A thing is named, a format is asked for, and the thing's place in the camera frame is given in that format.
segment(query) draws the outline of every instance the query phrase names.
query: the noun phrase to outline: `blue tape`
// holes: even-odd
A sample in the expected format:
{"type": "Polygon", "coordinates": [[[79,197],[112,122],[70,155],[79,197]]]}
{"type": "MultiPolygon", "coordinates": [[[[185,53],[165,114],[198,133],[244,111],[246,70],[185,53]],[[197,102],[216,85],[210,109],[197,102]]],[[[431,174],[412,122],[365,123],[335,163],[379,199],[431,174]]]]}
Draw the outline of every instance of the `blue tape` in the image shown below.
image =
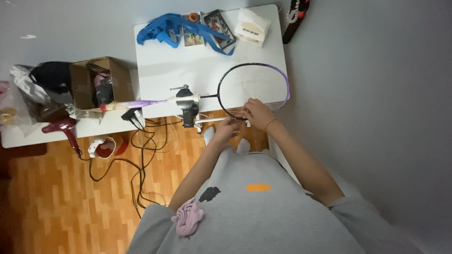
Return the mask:
{"type": "Polygon", "coordinates": [[[226,35],[219,33],[210,27],[196,23],[187,19],[183,19],[179,14],[168,13],[152,20],[146,27],[144,27],[137,35],[137,43],[144,44],[146,40],[155,40],[159,42],[166,42],[173,48],[177,48],[180,40],[180,28],[184,27],[187,32],[199,34],[209,43],[212,49],[223,55],[231,56],[234,53],[235,47],[229,53],[222,51],[213,41],[211,35],[230,40],[226,35]],[[175,41],[171,39],[171,34],[176,35],[175,41]]]}

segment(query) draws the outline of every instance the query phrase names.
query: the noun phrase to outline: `hair dryer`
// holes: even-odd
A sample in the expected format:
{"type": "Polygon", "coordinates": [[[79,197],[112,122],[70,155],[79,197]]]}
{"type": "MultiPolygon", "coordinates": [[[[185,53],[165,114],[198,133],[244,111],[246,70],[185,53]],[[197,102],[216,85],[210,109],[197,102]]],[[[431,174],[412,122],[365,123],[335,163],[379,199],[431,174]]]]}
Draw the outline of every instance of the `hair dryer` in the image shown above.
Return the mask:
{"type": "Polygon", "coordinates": [[[75,127],[77,124],[77,120],[73,118],[68,118],[62,121],[50,123],[49,125],[42,128],[43,133],[51,133],[51,132],[64,132],[66,134],[67,139],[69,140],[69,143],[71,144],[72,148],[77,153],[77,156],[81,158],[82,153],[79,149],[79,145],[77,144],[77,140],[75,139],[74,134],[72,133],[71,129],[75,127]]]}

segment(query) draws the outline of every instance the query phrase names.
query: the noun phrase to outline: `white tissue box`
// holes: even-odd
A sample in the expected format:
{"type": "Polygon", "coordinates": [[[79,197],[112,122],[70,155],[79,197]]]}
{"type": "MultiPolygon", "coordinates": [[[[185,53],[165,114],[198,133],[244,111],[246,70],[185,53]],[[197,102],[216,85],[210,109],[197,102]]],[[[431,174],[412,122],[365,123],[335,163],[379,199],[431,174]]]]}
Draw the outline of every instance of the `white tissue box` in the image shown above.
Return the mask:
{"type": "Polygon", "coordinates": [[[239,22],[234,29],[237,40],[262,47],[271,21],[247,9],[240,9],[239,22]]]}

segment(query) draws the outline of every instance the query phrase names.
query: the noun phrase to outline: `pink cloth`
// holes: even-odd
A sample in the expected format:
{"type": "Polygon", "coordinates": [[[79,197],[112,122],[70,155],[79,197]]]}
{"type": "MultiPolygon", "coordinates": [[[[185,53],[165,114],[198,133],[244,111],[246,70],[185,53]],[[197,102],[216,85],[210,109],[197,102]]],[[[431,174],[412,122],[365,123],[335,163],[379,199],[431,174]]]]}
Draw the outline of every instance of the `pink cloth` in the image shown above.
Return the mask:
{"type": "Polygon", "coordinates": [[[196,231],[203,216],[204,211],[197,207],[195,198],[192,198],[177,209],[176,216],[171,217],[171,220],[176,224],[176,233],[188,236],[196,231]]]}

